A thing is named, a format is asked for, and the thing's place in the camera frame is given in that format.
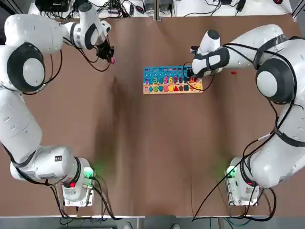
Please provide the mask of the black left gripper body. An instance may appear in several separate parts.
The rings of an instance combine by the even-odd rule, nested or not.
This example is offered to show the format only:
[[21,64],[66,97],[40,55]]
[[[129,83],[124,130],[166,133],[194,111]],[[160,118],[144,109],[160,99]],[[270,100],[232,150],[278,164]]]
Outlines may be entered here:
[[97,56],[104,60],[111,60],[114,55],[114,46],[111,46],[107,40],[103,43],[97,44]]

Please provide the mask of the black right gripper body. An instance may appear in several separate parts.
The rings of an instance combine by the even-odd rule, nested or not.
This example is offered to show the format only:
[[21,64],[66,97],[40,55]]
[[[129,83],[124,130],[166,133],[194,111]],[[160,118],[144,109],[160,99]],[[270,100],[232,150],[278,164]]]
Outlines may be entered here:
[[184,80],[197,80],[198,77],[194,74],[192,67],[183,67],[183,79]]

